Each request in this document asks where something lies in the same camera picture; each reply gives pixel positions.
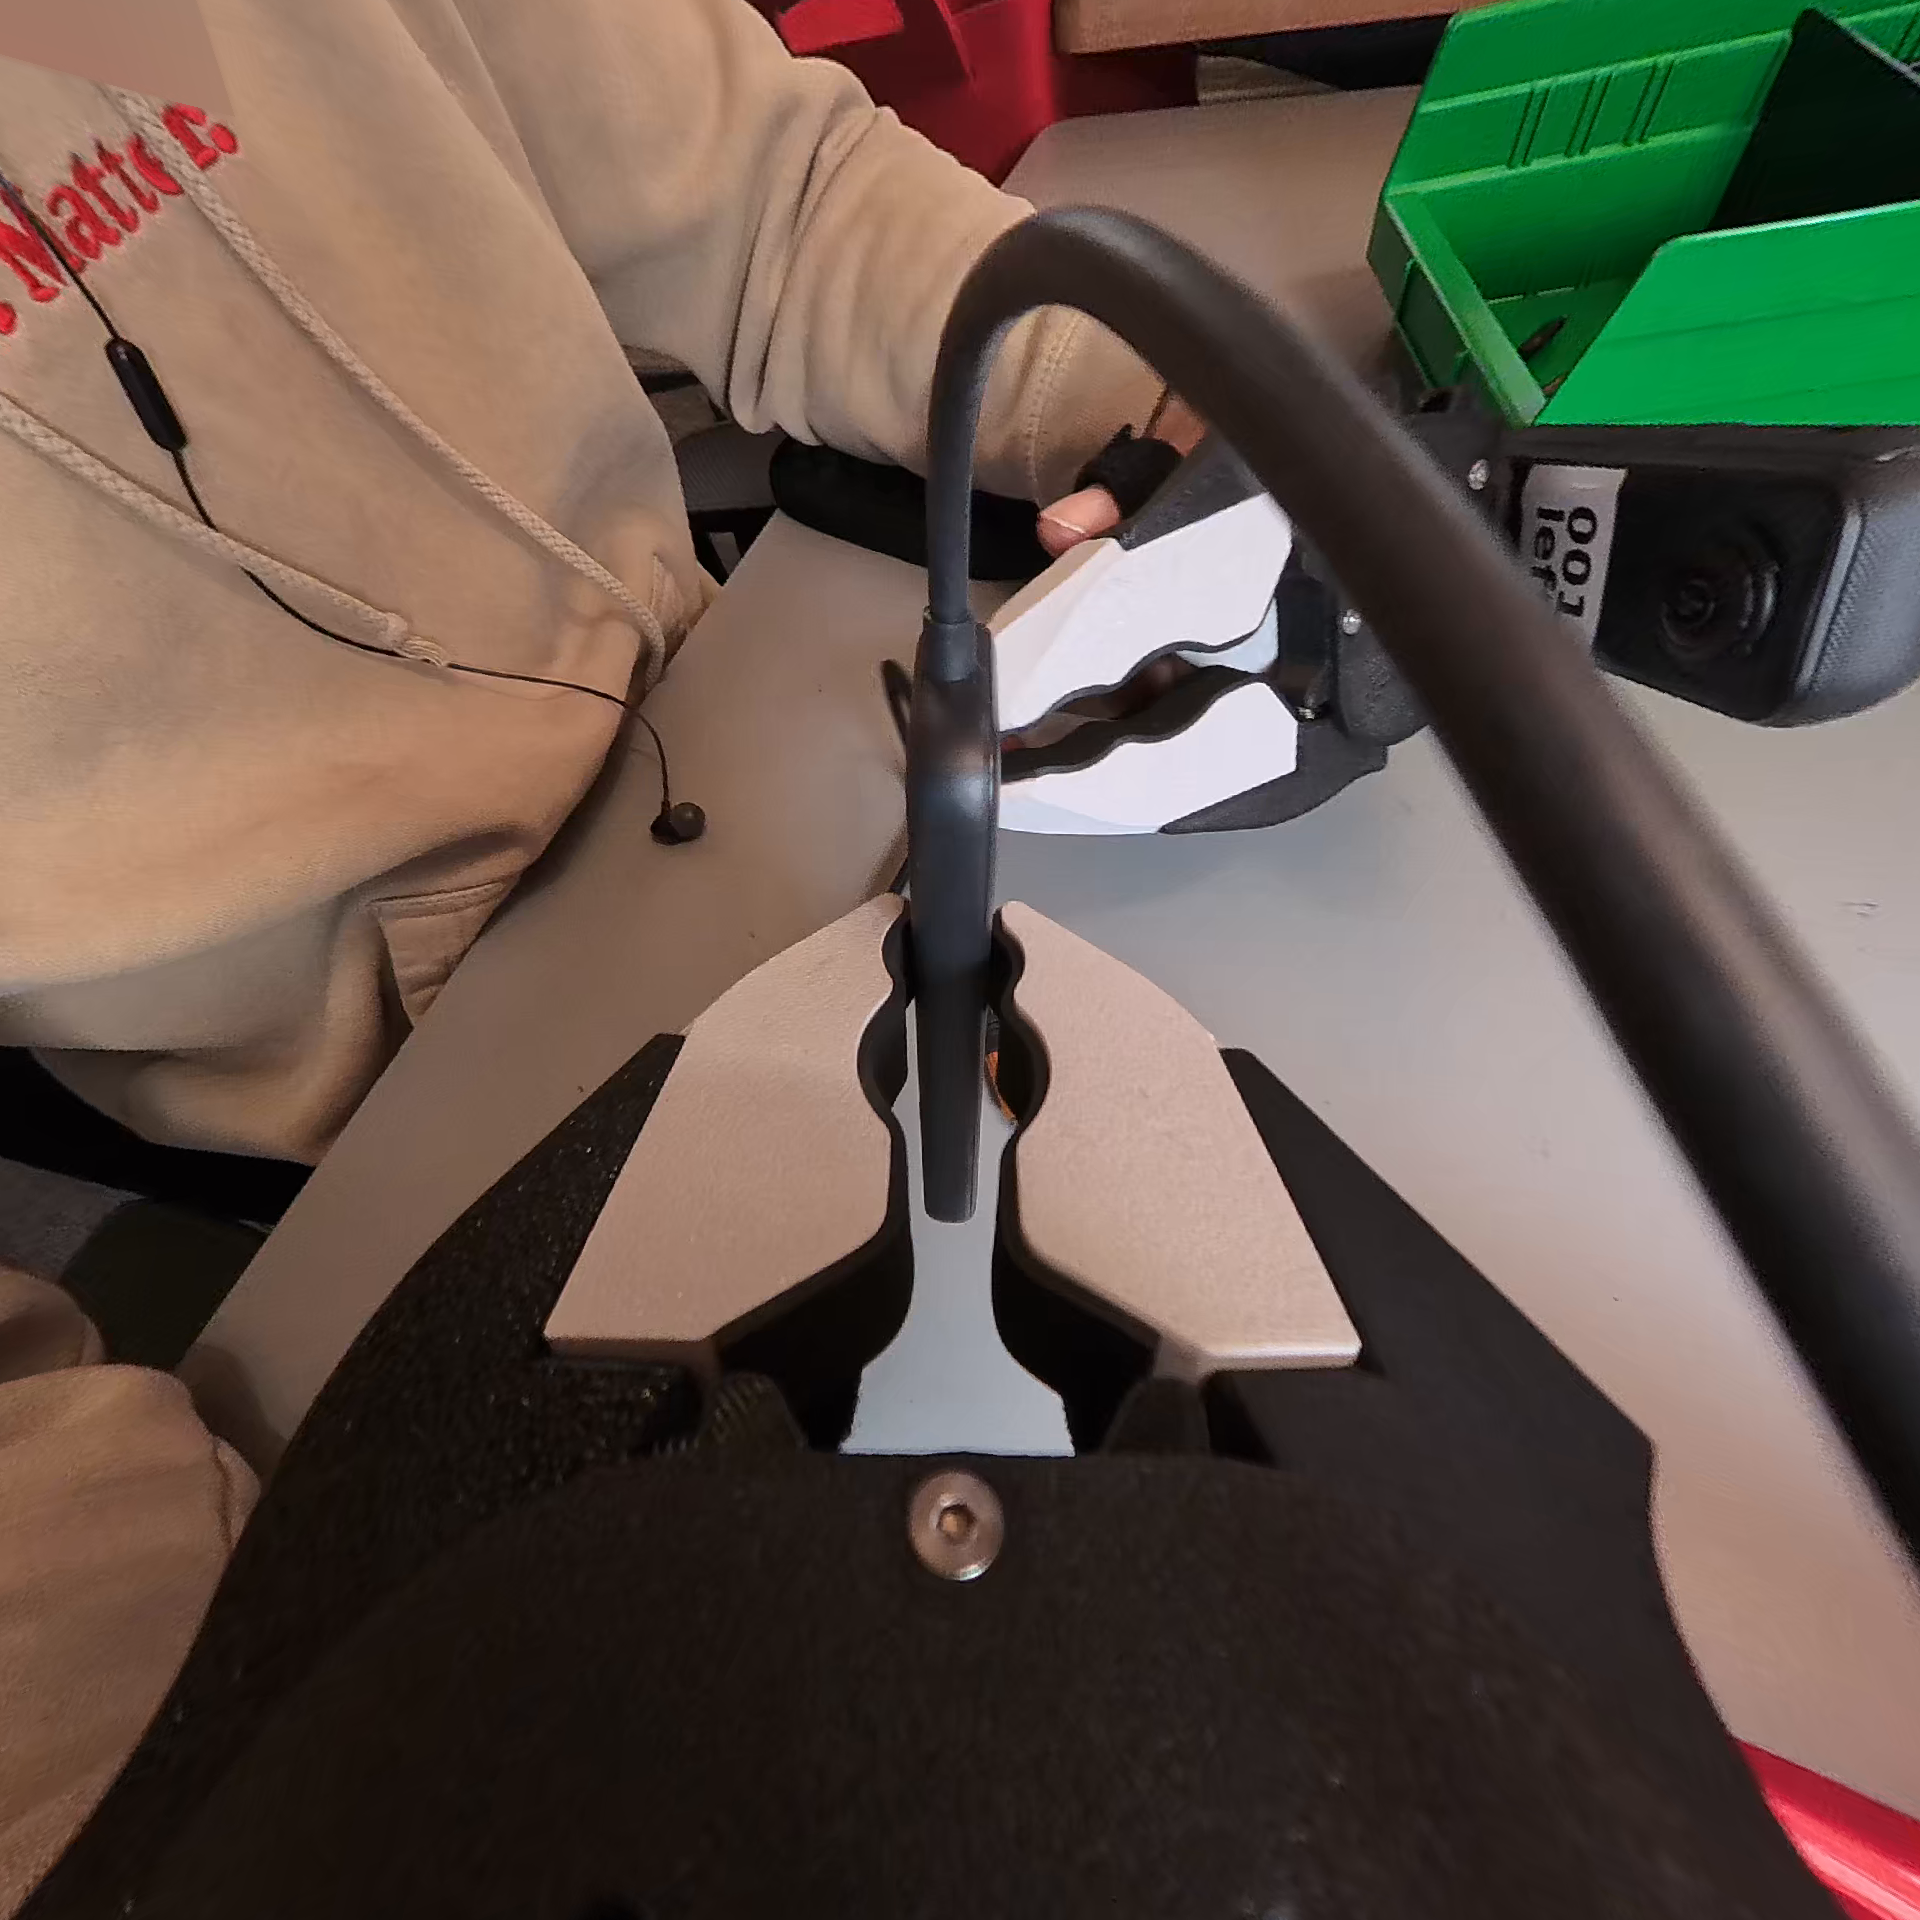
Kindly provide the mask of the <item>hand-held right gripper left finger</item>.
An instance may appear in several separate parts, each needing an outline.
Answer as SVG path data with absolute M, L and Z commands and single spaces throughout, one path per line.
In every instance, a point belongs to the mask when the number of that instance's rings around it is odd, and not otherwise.
M 562 1284 L 569 1358 L 721 1364 L 901 1228 L 903 901 L 763 961 L 684 1043 Z

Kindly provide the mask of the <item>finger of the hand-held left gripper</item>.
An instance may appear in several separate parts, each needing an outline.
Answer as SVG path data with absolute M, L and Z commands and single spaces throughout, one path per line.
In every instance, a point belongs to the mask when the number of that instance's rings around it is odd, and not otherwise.
M 1290 776 L 1298 721 L 1261 679 L 1232 679 L 1173 732 L 1071 735 L 1004 761 L 999 829 L 1030 837 L 1155 837 L 1214 803 Z
M 1269 670 L 1290 558 L 1292 525 L 1267 493 L 1137 544 L 1116 534 L 1073 544 L 986 622 L 999 732 L 1030 732 L 1166 657 Z

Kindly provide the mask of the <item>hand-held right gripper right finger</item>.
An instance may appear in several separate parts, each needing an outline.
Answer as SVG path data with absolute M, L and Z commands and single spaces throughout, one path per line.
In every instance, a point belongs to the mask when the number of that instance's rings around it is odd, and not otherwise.
M 1009 901 L 1013 1026 L 1041 1090 L 1013 1141 L 1015 1246 L 1160 1379 L 1349 1369 L 1361 1338 L 1211 1032 Z

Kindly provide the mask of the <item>green plastic bin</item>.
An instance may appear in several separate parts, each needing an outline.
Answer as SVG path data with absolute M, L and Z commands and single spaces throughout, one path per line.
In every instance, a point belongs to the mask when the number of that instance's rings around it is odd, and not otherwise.
M 1918 3 L 1455 14 L 1368 261 L 1504 423 L 1918 423 Z

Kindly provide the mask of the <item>red plastic bin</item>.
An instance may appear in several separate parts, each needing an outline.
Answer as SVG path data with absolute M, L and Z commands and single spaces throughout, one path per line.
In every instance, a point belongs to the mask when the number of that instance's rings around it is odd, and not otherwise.
M 1918 1819 L 1740 1739 L 1765 1808 L 1845 1916 L 1918 1916 Z

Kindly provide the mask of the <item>person's right forearm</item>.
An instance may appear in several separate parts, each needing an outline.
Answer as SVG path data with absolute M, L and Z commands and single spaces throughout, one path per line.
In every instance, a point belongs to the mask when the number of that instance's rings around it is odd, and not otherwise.
M 256 1497 L 175 1374 L 4 1266 L 4 1916 L 133 1753 Z

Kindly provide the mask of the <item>person's left hand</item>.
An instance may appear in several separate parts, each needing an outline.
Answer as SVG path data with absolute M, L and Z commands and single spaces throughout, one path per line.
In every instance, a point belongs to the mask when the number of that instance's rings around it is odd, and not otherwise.
M 1203 436 L 1206 417 L 1166 389 L 1147 420 L 1125 423 L 1092 456 L 1067 496 L 1037 509 L 1041 549 L 1059 558 L 1082 540 L 1111 534 Z

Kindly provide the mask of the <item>black ribbed wrist rest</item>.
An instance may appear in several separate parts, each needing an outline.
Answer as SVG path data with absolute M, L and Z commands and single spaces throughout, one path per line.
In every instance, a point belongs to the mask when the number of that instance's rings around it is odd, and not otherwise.
M 860 460 L 837 447 L 776 439 L 768 464 L 773 505 L 810 531 L 924 567 L 924 478 L 903 465 Z M 971 577 L 1025 584 L 1052 554 L 1030 500 L 972 490 Z

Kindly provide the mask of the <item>red ribbed crate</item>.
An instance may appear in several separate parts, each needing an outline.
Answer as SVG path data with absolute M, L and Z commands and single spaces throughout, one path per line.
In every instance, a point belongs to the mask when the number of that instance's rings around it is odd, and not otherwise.
M 788 51 L 845 64 L 903 124 L 976 170 L 1067 116 L 1196 103 L 1192 50 L 1071 54 L 1052 3 L 756 3 Z

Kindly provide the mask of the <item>person's beige hoodie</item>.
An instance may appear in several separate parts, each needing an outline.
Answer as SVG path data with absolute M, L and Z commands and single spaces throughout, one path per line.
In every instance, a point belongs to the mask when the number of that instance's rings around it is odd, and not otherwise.
M 558 85 L 235 7 L 227 107 L 4 60 L 4 1043 L 316 1161 L 705 614 Z

